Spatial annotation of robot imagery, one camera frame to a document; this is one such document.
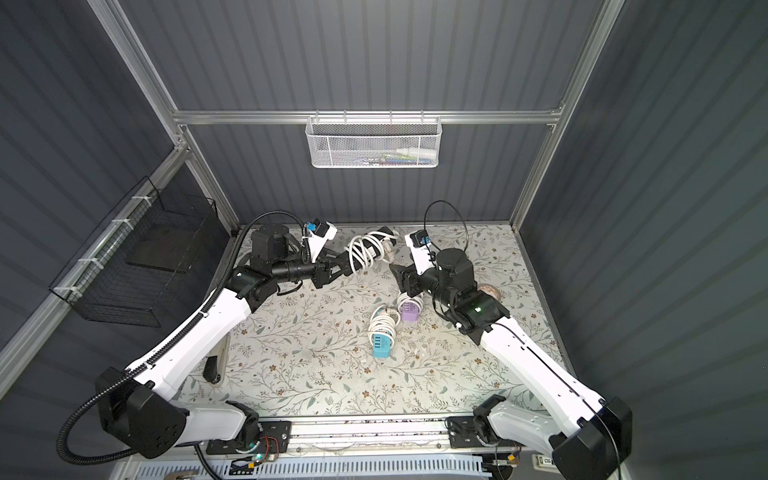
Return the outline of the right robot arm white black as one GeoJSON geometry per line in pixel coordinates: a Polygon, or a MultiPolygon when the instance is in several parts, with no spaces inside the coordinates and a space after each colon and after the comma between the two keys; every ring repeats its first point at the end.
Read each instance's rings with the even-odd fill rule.
{"type": "Polygon", "coordinates": [[[542,414],[494,394],[476,407],[479,442],[513,441],[549,456],[566,479],[607,479],[620,473],[632,450],[629,406],[604,399],[546,354],[510,311],[482,291],[466,253],[449,248],[417,254],[413,264],[390,270],[401,292],[431,296],[437,313],[506,366],[544,406],[542,414]]]}

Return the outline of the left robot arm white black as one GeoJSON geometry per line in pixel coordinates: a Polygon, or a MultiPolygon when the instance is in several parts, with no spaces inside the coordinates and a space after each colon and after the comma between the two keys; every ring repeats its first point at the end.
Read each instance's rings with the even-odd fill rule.
{"type": "Polygon", "coordinates": [[[233,441],[245,451],[259,444],[259,416],[249,407],[237,401],[194,407],[177,401],[177,392],[234,327],[280,294],[281,284],[309,281],[322,288],[378,257],[373,248],[328,248],[336,232],[334,225],[319,220],[304,226],[300,236],[282,224],[247,228],[238,239],[251,241],[250,253],[230,260],[222,283],[203,304],[125,370],[101,375],[91,403],[102,429],[127,447],[118,458],[140,454],[151,459],[179,445],[209,440],[233,441]]]}

